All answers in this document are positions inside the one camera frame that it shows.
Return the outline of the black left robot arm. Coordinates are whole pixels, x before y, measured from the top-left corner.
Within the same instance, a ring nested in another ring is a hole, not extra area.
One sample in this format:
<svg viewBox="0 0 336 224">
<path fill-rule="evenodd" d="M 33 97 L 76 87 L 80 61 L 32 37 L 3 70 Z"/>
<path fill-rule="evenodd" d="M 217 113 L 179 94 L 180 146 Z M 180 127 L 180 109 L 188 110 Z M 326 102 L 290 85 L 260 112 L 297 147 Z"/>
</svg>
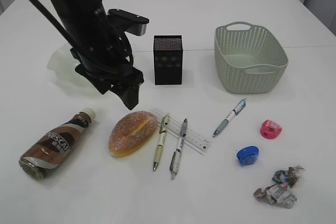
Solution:
<svg viewBox="0 0 336 224">
<path fill-rule="evenodd" d="M 142 71 L 134 67 L 127 34 L 142 36 L 149 20 L 102 0 L 29 0 L 71 45 L 77 74 L 101 94 L 116 94 L 128 109 L 139 102 Z"/>
</svg>

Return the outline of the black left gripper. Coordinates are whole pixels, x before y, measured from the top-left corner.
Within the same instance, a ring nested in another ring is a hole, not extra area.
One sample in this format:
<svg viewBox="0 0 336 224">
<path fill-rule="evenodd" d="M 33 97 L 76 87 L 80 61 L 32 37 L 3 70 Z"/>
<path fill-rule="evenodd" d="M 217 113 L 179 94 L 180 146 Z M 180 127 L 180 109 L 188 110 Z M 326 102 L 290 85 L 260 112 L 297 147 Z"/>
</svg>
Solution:
<svg viewBox="0 0 336 224">
<path fill-rule="evenodd" d="M 71 48 L 70 52 L 79 61 L 76 73 L 85 77 L 101 94 L 113 92 L 129 110 L 138 105 L 139 88 L 144 82 L 140 70 L 128 61 L 109 67 L 83 57 L 75 48 Z"/>
</svg>

